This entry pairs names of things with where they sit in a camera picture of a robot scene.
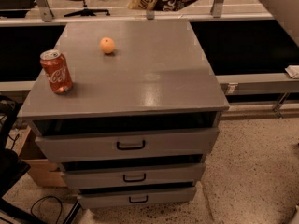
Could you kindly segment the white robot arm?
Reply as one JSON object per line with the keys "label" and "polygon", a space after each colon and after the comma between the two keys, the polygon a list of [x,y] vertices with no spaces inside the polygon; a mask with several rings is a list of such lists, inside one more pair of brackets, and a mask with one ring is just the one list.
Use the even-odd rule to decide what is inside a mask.
{"label": "white robot arm", "polygon": [[299,0],[259,0],[299,46]]}

